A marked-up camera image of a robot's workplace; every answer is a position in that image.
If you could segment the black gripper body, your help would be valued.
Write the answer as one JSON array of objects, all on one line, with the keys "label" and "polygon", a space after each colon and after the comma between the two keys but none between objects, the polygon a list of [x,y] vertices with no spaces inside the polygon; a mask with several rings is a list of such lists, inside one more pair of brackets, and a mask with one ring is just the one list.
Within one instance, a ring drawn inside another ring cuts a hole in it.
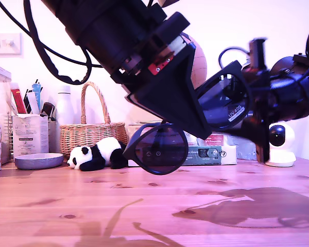
[{"label": "black gripper body", "polygon": [[143,1],[82,1],[78,43],[127,93],[141,85],[137,76],[158,58],[160,5]]}]

